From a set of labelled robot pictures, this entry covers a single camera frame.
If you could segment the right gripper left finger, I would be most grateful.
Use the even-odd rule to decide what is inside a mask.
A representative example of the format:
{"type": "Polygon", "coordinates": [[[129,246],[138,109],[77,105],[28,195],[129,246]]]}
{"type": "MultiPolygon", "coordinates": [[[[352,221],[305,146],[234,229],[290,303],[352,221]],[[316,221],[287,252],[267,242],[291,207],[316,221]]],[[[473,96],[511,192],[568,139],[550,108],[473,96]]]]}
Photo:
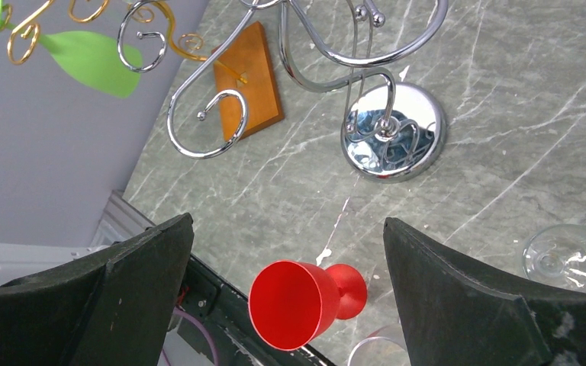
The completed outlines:
{"type": "Polygon", "coordinates": [[[184,213],[0,286],[0,365],[155,365],[191,255],[184,213]]]}

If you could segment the red plastic wine glass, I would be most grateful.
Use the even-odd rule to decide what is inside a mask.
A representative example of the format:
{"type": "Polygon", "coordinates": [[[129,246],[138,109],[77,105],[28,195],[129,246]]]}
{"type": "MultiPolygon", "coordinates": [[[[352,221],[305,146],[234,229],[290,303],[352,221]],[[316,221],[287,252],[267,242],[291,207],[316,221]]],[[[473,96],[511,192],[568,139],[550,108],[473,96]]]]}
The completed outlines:
{"type": "Polygon", "coordinates": [[[322,269],[281,260],[266,266],[250,288],[248,309],[259,337],[282,351],[298,349],[337,319],[359,315],[368,300],[367,285],[354,267],[322,269]]]}

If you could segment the orange wooden rack base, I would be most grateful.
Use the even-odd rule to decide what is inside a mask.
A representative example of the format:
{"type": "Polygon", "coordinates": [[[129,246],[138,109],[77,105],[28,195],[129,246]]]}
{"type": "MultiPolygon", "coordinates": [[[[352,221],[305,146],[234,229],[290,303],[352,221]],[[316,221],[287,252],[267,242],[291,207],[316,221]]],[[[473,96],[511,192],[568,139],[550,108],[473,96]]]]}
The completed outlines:
{"type": "Polygon", "coordinates": [[[242,138],[285,117],[263,25],[255,21],[215,61],[217,90],[236,89],[246,99],[248,122],[242,138]]]}

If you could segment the aluminium frame rail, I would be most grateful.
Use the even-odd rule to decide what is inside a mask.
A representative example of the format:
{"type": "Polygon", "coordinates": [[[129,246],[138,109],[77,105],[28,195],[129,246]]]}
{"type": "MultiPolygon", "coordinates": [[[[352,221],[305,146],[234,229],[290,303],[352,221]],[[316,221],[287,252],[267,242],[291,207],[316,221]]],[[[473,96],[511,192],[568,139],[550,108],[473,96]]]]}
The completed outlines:
{"type": "Polygon", "coordinates": [[[116,242],[133,238],[154,226],[154,222],[123,198],[121,191],[112,191],[90,247],[111,246],[116,242]]]}

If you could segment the green plastic wine glass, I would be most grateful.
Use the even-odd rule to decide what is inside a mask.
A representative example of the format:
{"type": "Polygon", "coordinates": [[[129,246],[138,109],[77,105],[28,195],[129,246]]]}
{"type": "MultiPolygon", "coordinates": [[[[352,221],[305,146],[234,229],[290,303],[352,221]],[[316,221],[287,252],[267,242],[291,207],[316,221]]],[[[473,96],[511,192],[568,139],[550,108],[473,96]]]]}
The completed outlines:
{"type": "Polygon", "coordinates": [[[0,32],[10,31],[6,44],[13,65],[27,62],[42,47],[68,76],[82,85],[117,98],[129,97],[140,75],[119,60],[118,42],[107,35],[88,30],[68,30],[43,34],[38,18],[53,6],[44,1],[17,24],[12,21],[13,6],[0,1],[0,32]]]}

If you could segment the chrome wine glass rack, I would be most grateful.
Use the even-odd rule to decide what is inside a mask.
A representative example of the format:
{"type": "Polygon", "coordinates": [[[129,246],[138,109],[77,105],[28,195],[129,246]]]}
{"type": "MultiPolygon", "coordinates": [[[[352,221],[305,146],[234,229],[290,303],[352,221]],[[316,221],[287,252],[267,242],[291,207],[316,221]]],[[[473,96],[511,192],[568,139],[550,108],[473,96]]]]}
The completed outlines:
{"type": "Polygon", "coordinates": [[[346,102],[340,128],[341,149],[347,162],[360,175],[371,181],[406,181],[419,175],[434,163],[446,139],[445,112],[438,101],[424,88],[407,82],[397,82],[386,66],[418,51],[443,24],[448,11],[447,1],[436,2],[425,30],[405,46],[379,56],[359,58],[347,56],[331,47],[309,21],[306,11],[297,1],[244,1],[246,13],[230,36],[176,89],[169,99],[166,129],[174,148],[190,159],[211,159],[228,151],[244,135],[250,117],[249,102],[239,90],[221,89],[199,111],[199,120],[227,97],[235,98],[240,106],[233,119],[237,128],[222,145],[206,152],[190,150],[176,136],[174,122],[179,99],[223,52],[236,42],[240,32],[258,10],[279,7],[279,54],[282,65],[302,88],[316,93],[350,90],[355,83],[363,83],[372,76],[381,76],[385,82],[368,91],[359,91],[354,102],[346,102]],[[288,13],[293,11],[317,50],[328,60],[349,68],[349,74],[329,82],[313,82],[301,74],[292,58],[288,39],[288,13]]]}

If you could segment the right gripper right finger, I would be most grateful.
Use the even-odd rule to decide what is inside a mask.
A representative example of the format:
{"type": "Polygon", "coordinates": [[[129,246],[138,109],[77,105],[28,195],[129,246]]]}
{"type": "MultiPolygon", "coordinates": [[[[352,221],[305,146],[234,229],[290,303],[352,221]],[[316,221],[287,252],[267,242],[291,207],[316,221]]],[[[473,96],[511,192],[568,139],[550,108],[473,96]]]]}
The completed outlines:
{"type": "Polygon", "coordinates": [[[530,281],[402,220],[385,257],[413,365],[586,365],[586,294],[530,281]]]}

